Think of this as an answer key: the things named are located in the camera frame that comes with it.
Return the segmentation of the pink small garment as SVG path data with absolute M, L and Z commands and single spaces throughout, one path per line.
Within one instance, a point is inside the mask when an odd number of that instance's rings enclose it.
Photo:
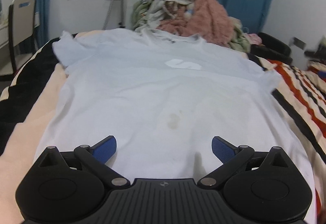
M 261 45 L 262 39 L 257 34 L 245 34 L 245 37 L 247 38 L 248 42 L 251 45 Z

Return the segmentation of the pink fluffy blanket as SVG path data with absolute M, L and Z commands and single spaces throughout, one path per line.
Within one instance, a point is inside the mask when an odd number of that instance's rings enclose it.
M 199 34 L 220 46 L 227 46 L 233 37 L 234 25 L 217 0 L 193 0 L 189 4 L 167 1 L 163 10 L 159 30 L 183 37 Z

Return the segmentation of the beige black chair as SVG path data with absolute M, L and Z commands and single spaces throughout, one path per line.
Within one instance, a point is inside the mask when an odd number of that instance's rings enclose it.
M 9 58 L 1 63 L 1 81 L 11 81 L 16 72 L 32 58 L 35 49 L 35 4 L 36 0 L 13 0 L 8 8 L 8 40 L 1 48 L 8 47 Z M 15 50 L 24 41 L 28 41 L 32 50 L 18 55 Z

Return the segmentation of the black wall socket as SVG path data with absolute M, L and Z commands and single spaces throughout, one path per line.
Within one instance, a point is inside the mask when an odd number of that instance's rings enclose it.
M 302 50 L 304 50 L 306 47 L 306 43 L 298 38 L 293 38 L 293 45 L 297 46 L 299 49 L 302 49 Z

